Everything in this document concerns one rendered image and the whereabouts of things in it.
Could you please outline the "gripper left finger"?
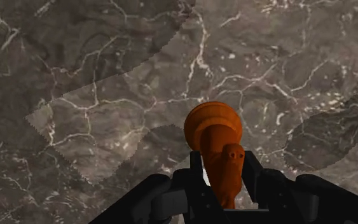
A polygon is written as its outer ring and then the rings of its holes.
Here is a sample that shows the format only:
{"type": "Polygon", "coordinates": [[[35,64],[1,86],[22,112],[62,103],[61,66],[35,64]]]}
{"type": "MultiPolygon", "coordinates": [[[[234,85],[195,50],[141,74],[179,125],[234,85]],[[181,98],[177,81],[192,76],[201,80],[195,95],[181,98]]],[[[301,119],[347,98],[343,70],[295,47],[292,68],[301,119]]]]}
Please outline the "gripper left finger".
{"type": "Polygon", "coordinates": [[[182,214],[185,224],[228,224],[212,188],[203,179],[200,153],[190,153],[190,167],[170,178],[152,174],[89,224],[170,224],[182,214]]]}

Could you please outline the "orange chess knight figure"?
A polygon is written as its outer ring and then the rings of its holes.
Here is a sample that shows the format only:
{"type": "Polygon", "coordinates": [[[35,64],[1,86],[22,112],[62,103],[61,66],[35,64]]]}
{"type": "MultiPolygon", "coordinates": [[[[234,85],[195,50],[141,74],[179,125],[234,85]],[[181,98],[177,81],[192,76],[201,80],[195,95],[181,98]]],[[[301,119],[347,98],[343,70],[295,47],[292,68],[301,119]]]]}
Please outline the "orange chess knight figure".
{"type": "Polygon", "coordinates": [[[190,111],[184,123],[188,146],[199,151],[210,186],[224,209],[235,208],[242,189],[245,151],[240,145],[242,123],[229,105],[211,101],[190,111]]]}

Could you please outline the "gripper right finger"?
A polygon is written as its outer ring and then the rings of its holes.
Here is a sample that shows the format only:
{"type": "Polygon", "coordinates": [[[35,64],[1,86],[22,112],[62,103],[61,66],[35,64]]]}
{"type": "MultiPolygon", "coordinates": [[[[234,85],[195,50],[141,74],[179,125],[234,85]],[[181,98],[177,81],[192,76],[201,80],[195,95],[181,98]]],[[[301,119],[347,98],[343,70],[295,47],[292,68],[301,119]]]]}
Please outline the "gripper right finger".
{"type": "Polygon", "coordinates": [[[358,195],[314,174],[288,179],[245,151],[242,180],[261,209],[281,224],[358,224],[358,195]]]}

